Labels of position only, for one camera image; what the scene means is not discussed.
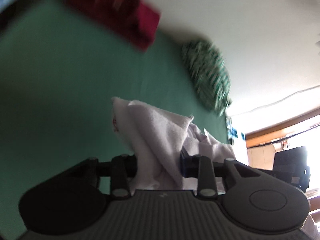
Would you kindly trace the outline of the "white t-shirt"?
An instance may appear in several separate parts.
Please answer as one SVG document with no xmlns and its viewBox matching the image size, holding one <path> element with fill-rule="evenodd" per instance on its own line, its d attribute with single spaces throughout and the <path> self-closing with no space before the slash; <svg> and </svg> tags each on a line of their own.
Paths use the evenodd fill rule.
<svg viewBox="0 0 320 240">
<path fill-rule="evenodd" d="M 136 190 L 196 190 L 197 179 L 183 178 L 180 154 L 204 155 L 213 162 L 235 158 L 233 148 L 216 140 L 206 129 L 182 116 L 147 103 L 112 98 L 112 122 L 116 135 L 137 158 L 138 171 L 130 183 Z"/>
</svg>

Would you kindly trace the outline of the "green white striped garment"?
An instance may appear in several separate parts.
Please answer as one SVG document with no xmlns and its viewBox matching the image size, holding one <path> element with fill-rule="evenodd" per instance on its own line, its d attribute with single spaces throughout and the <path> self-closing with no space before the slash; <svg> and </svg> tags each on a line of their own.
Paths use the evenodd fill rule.
<svg viewBox="0 0 320 240">
<path fill-rule="evenodd" d="M 208 40 L 193 40 L 183 44 L 181 57 L 200 103 L 223 115 L 232 101 L 231 80 L 221 51 Z"/>
</svg>

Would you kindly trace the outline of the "green table cloth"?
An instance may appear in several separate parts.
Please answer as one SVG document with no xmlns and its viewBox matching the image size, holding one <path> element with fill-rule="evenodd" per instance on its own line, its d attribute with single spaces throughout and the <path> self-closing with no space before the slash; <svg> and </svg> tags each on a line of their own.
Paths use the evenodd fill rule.
<svg viewBox="0 0 320 240">
<path fill-rule="evenodd" d="M 29 188 L 89 157 L 127 153 L 112 129 L 113 97 L 192 115 L 227 141 L 223 116 L 199 103 L 181 48 L 162 32 L 145 52 L 65 6 L 42 0 L 1 34 L 1 235 L 25 232 Z"/>
</svg>

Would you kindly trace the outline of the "folded dark red sweater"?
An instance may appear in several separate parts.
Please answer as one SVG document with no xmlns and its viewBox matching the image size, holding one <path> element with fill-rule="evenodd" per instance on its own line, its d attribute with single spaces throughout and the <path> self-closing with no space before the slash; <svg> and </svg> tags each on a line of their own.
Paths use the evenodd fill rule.
<svg viewBox="0 0 320 240">
<path fill-rule="evenodd" d="M 65 2 L 142 51 L 146 51 L 155 41 L 161 15 L 143 0 L 65 0 Z"/>
</svg>

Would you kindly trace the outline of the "wooden window frame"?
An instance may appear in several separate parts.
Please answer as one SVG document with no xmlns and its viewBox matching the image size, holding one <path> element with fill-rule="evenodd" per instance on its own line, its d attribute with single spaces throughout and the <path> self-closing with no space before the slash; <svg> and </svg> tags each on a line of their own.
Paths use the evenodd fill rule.
<svg viewBox="0 0 320 240">
<path fill-rule="evenodd" d="M 247 133 L 246 145 L 247 147 L 252 147 L 255 145 L 260 145 L 266 142 L 271 142 L 274 139 L 281 138 L 296 129 L 296 126 L 301 122 L 314 118 L 319 115 L 319 107 L 314 108 L 306 113 L 303 113 L 294 118 L 285 120 L 276 125 L 260 129 L 255 132 Z"/>
</svg>

